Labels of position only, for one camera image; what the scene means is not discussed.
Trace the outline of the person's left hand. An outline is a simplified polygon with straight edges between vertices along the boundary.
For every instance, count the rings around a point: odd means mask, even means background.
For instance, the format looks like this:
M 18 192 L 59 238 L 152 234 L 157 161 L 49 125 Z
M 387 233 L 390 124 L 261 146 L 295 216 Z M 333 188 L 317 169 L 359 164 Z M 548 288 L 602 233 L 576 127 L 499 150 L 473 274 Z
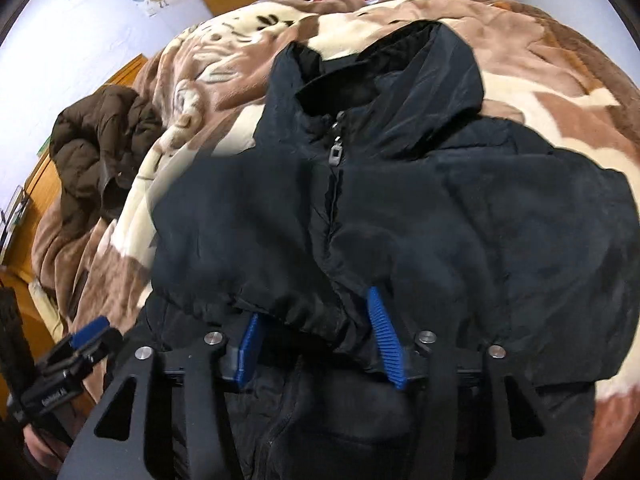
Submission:
M 48 471 L 58 474 L 70 452 L 70 447 L 47 431 L 35 429 L 32 425 L 27 425 L 23 429 L 23 436 L 34 460 Z

